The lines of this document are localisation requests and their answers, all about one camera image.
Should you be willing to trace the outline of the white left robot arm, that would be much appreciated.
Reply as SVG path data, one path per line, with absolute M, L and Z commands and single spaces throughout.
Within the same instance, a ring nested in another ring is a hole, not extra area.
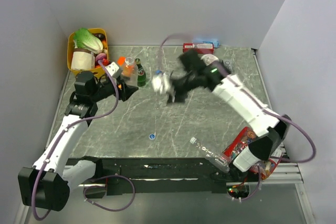
M 76 75 L 75 90 L 71 94 L 61 126 L 41 157 L 32 167 L 23 167 L 18 174 L 22 202 L 33 211 L 61 211 L 70 192 L 83 182 L 106 180 L 103 161 L 93 156 L 82 157 L 72 168 L 66 169 L 72 150 L 91 122 L 98 119 L 97 103 L 110 96 L 117 102 L 128 100 L 138 87 L 129 86 L 118 72 L 106 73 L 98 79 L 90 71 Z

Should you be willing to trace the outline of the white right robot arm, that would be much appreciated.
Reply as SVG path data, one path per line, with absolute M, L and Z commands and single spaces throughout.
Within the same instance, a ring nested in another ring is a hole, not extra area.
M 255 133 L 256 140 L 237 154 L 230 165 L 230 177 L 238 182 L 243 180 L 253 165 L 268 160 L 283 142 L 289 128 L 289 117 L 269 109 L 218 60 L 206 64 L 194 49 L 181 54 L 178 59 L 186 75 L 178 79 L 169 78 L 168 103 L 184 102 L 188 93 L 196 88 L 208 89 L 233 108 Z

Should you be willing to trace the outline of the blue white bottle cap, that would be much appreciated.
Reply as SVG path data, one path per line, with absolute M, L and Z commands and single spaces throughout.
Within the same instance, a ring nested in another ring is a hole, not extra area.
M 195 144 L 196 141 L 197 141 L 197 138 L 195 138 L 195 137 L 192 137 L 192 138 L 190 139 L 190 143 L 191 143 L 191 144 Z
M 155 134 L 150 134 L 150 135 L 149 135 L 149 139 L 150 139 L 150 140 L 154 140 L 155 138 L 156 138 Z

